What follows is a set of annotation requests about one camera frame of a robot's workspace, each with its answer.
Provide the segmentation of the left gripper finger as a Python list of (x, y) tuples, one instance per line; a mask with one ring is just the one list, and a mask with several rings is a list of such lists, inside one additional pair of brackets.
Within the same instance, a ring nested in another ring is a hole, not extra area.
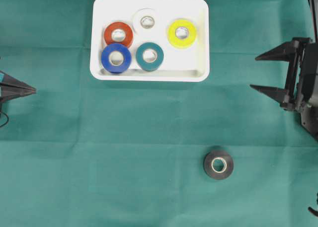
[(34, 87), (29, 86), (28, 84), (13, 78), (12, 76), (4, 73), (3, 71), (0, 72), (0, 84), (5, 86), (10, 86), (10, 87), (35, 90)]
[(20, 97), (29, 96), (35, 94), (35, 90), (18, 89), (18, 90), (4, 90), (0, 91), (0, 102), (5, 103), (9, 100), (13, 100)]

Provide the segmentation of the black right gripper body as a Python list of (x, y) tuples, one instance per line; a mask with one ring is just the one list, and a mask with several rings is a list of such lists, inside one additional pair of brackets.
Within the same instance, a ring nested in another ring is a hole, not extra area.
[(285, 111), (295, 110), (294, 91), (298, 68), (302, 62), (304, 50), (311, 42), (311, 38), (294, 37), (291, 41), (282, 44), (284, 58), (289, 63), (284, 86), (284, 98), (280, 104), (280, 107)]

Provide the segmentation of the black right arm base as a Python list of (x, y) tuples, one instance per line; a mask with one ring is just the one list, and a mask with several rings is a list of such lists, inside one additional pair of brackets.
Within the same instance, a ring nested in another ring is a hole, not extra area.
[(310, 135), (318, 140), (318, 108), (305, 107), (301, 113), (301, 125), (310, 133)]

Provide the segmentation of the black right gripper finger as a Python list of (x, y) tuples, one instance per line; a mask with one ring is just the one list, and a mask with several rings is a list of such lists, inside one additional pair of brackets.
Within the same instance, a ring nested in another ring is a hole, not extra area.
[(296, 41), (284, 42), (281, 45), (255, 58), (256, 61), (290, 61), (296, 53)]
[(250, 87), (270, 97), (271, 99), (277, 101), (280, 104), (289, 103), (290, 101), (289, 91), (287, 89), (270, 87), (270, 86), (254, 85), (254, 84), (251, 84)]

